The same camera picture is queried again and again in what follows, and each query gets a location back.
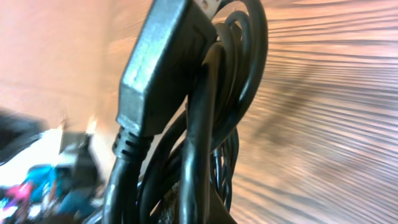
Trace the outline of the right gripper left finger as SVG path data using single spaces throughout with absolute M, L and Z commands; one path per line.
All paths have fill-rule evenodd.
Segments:
M 178 201 L 179 182 L 176 182 L 160 201 L 160 212 L 157 216 L 157 224 L 178 223 Z

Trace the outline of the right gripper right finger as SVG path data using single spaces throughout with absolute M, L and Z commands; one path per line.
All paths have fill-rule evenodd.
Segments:
M 237 224 L 212 185 L 209 189 L 208 224 Z

